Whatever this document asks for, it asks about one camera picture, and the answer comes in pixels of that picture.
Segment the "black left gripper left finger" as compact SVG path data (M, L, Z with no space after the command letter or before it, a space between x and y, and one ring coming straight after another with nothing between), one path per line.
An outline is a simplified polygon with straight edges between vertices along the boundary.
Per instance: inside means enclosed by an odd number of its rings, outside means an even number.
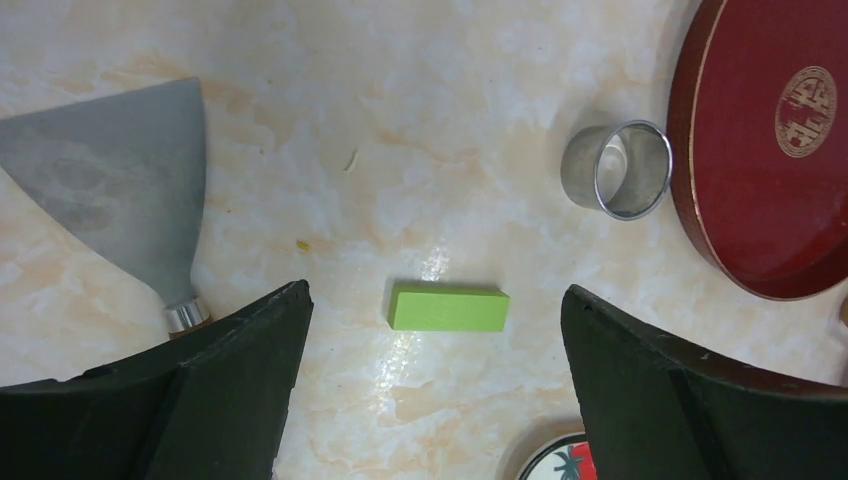
M268 479L313 312L294 281L66 381L1 391L5 479Z

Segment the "wooden dough roller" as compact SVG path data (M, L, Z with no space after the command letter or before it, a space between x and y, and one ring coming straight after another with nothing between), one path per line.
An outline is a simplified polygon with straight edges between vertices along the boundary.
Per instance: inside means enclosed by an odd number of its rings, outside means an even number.
M838 319L845 327L848 327L848 297L845 297L839 307Z

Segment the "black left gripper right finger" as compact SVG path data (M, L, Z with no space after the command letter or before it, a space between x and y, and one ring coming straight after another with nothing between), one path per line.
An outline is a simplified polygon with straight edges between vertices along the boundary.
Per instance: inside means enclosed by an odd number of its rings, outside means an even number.
M579 285L561 331L600 478L846 477L845 388L723 356Z

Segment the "strawberry print rectangular tray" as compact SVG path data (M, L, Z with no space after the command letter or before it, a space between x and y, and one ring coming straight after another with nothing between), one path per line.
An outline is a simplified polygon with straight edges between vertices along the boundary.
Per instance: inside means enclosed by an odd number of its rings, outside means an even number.
M517 480L597 480L597 470L585 432L555 438L519 469Z

